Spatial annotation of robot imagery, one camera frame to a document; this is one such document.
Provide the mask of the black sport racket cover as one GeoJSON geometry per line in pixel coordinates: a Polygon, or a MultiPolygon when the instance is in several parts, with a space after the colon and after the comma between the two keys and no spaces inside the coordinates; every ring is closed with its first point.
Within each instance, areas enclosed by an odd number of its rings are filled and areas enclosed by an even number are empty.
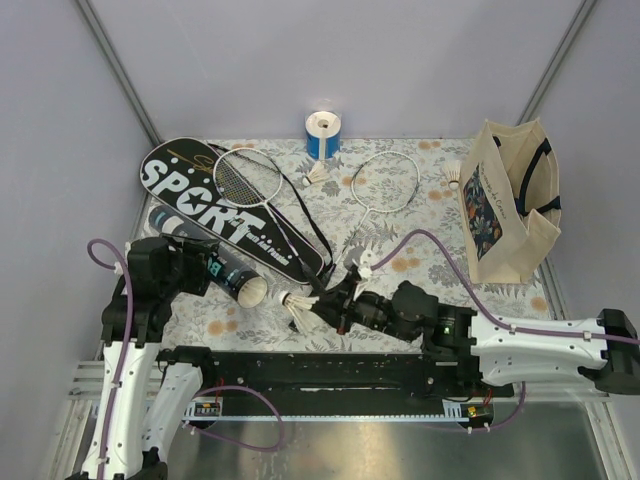
{"type": "Polygon", "coordinates": [[[140,180],[156,200],[207,233],[282,276],[308,283],[294,254],[321,277],[327,270],[318,249],[279,211],[239,208],[226,202],[214,186],[213,169],[226,152],[222,146],[179,137],[152,150],[142,160],[140,180]]]}

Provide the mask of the white shuttlecock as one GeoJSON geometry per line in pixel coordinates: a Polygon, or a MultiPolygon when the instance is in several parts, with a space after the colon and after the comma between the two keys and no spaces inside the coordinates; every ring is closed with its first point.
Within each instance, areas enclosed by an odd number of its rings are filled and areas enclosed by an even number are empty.
{"type": "Polygon", "coordinates": [[[315,183],[321,183],[329,179],[329,174],[322,163],[315,164],[312,169],[304,176],[303,184],[310,186],[315,183]]]}
{"type": "Polygon", "coordinates": [[[292,315],[296,330],[304,335],[311,334],[322,325],[322,320],[312,311],[316,300],[316,297],[302,297],[290,292],[279,295],[279,302],[292,315]]]}
{"type": "Polygon", "coordinates": [[[442,165],[442,173],[445,176],[449,189],[452,191],[459,188],[461,165],[462,162],[460,160],[449,160],[442,165]]]}

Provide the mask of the blue white tape roll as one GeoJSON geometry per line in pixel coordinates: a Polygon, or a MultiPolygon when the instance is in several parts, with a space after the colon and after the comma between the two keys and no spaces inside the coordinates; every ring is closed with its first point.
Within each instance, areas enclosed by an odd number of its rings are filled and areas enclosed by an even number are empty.
{"type": "Polygon", "coordinates": [[[317,111],[305,121],[307,154],[314,160],[327,160],[340,150],[341,117],[330,111],[317,111]]]}

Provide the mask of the beige canvas tote bag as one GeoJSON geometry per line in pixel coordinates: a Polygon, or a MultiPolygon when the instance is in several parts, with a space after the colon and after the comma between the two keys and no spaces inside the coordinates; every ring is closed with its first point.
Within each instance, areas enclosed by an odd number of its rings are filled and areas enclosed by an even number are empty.
{"type": "Polygon", "coordinates": [[[528,282],[561,234],[559,167],[539,119],[484,123],[461,165],[459,211],[471,281],[528,282]]]}

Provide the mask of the aluminium frame rail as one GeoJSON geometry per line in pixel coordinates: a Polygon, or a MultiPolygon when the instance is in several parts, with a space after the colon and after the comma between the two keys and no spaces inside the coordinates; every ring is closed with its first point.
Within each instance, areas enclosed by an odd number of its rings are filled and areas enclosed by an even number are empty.
{"type": "MultiPolygon", "coordinates": [[[[146,389],[145,413],[151,408],[160,390],[166,385],[161,382],[166,362],[160,367],[153,364],[146,389]]],[[[90,412],[97,416],[101,397],[103,362],[81,362],[73,375],[68,391],[69,400],[90,402],[90,412]]],[[[498,389],[490,387],[489,394],[478,393],[476,397],[419,396],[401,390],[399,387],[284,387],[251,386],[260,391],[279,412],[284,421],[382,421],[421,423],[461,423],[466,428],[472,419],[482,426],[489,423],[488,417],[497,407],[518,404],[521,388],[517,385],[498,389]]],[[[612,400],[607,394],[579,385],[530,384],[526,387],[525,401],[560,404],[606,403],[612,400]]],[[[187,422],[216,421],[270,421],[275,420],[271,410],[254,395],[241,391],[225,391],[197,397],[186,404],[183,417],[187,422]]]]}

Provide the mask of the floral patterned table mat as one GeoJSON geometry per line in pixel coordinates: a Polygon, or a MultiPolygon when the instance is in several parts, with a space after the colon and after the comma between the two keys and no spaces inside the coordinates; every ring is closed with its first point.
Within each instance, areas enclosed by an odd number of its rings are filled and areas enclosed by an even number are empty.
{"type": "MultiPolygon", "coordinates": [[[[312,167],[301,140],[255,140],[253,147],[271,155],[283,169],[285,183],[283,205],[287,219],[311,240],[316,240],[298,203],[305,202],[313,219],[327,237],[332,249],[343,248],[349,236],[355,238],[343,263],[351,261],[365,249],[371,249],[376,260],[382,259],[400,244],[402,238],[416,228],[438,237],[461,269],[467,268],[466,249],[458,200],[445,182],[440,167],[450,159],[466,155],[468,140],[348,140],[338,157],[328,161],[328,180],[305,187],[302,178],[312,167]],[[386,149],[399,151],[416,160],[421,171],[417,197],[408,209],[382,215],[373,213],[362,228],[356,225],[364,209],[351,197],[349,183],[355,169],[369,156],[386,149]]],[[[234,255],[250,264],[268,283],[266,298],[256,307],[237,305],[217,286],[211,286],[202,297],[179,295],[172,303],[173,315],[164,329],[162,344],[207,346],[216,351],[251,352],[415,352],[417,342],[408,344],[384,336],[362,326],[355,326],[343,336],[326,327],[309,335],[294,332],[291,316],[279,305],[277,296],[283,291],[304,294],[308,288],[298,285],[274,270],[256,262],[239,250],[234,255]]],[[[404,280],[436,295],[447,304],[473,306],[474,302],[452,270],[448,260],[427,237],[413,237],[387,264],[376,270],[368,289],[389,296],[404,280]]]]}

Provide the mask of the white strung badminton racket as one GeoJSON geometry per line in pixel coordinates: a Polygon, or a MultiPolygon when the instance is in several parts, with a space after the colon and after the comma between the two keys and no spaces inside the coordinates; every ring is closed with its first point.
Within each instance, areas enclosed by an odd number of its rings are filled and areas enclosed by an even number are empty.
{"type": "Polygon", "coordinates": [[[212,177],[220,196],[231,205],[238,208],[261,206],[267,211],[309,284],[316,291],[323,292],[324,286],[302,259],[270,206],[270,201],[279,194],[284,180],[284,175],[276,163],[261,150],[236,148],[219,157],[213,167],[212,177]]]}

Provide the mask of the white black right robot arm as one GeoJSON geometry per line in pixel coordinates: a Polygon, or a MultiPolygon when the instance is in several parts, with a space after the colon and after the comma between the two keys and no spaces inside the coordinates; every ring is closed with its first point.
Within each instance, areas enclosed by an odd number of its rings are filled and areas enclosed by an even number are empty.
{"type": "Polygon", "coordinates": [[[639,392],[639,339],[620,310],[568,321],[490,317],[442,303],[409,281],[386,298],[361,289],[357,272],[319,295],[310,310],[340,334],[359,324],[407,342],[420,340],[431,362],[454,365],[456,386],[469,396],[488,386],[579,379],[604,393],[639,392]]]}

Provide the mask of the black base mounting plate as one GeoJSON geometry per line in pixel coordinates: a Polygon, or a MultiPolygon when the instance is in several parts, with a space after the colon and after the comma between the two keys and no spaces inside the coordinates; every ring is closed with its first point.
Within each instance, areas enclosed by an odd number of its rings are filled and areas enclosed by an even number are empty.
{"type": "Polygon", "coordinates": [[[259,392],[304,389],[390,389],[420,397],[509,398],[514,389],[490,387],[463,363],[437,364],[414,353],[280,353],[198,349],[204,385],[247,386],[259,392]]]}

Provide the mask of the white unstrung badminton racket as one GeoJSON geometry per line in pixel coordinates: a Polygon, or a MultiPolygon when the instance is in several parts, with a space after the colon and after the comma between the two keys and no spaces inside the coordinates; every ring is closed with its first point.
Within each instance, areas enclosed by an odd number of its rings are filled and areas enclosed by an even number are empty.
{"type": "Polygon", "coordinates": [[[361,163],[349,179],[347,192],[338,204],[331,201],[324,208],[333,220],[346,220],[346,237],[339,245],[330,273],[343,262],[357,234],[371,213],[390,215],[405,209],[419,189],[421,175],[410,156],[382,151],[361,163]]]}

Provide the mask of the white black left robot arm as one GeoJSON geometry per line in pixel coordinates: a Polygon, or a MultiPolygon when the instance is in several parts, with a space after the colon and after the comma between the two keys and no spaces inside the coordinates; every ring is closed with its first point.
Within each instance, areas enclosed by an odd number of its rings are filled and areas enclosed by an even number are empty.
{"type": "Polygon", "coordinates": [[[77,479],[165,479],[167,458],[194,395],[216,386],[206,347],[161,347],[172,302],[181,293],[204,295],[212,277],[212,240],[163,234],[135,240],[126,252],[91,240],[113,254],[101,267],[118,283],[102,313],[104,373],[97,423],[77,479]]]}

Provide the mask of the black shuttlecock tube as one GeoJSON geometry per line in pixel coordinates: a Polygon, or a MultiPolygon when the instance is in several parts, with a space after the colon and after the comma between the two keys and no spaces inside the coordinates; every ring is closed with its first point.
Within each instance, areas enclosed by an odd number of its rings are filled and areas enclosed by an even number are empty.
{"type": "Polygon", "coordinates": [[[151,210],[148,222],[159,234],[184,237],[206,248],[205,259],[211,281],[242,308],[256,307],[264,300],[268,290],[266,280],[194,222],[164,205],[151,210]]]}

